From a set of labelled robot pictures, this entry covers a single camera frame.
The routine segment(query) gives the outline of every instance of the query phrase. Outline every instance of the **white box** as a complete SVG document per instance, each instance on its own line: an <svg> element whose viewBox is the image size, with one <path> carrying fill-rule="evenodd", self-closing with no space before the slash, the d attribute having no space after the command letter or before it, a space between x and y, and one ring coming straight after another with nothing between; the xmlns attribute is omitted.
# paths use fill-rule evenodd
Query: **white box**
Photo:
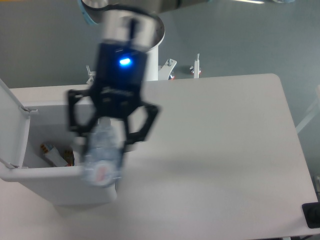
<svg viewBox="0 0 320 240"><path fill-rule="evenodd" d="M38 99L44 100L23 106L0 80L0 178L19 182L54 205L114 201L117 197L115 186L99 188L86 185L81 179L81 166L50 167L45 162L40 149L42 143L50 142L62 151L71 145L75 134L67 129L65 101ZM93 110L88 102L78 108L82 119Z"/></svg>

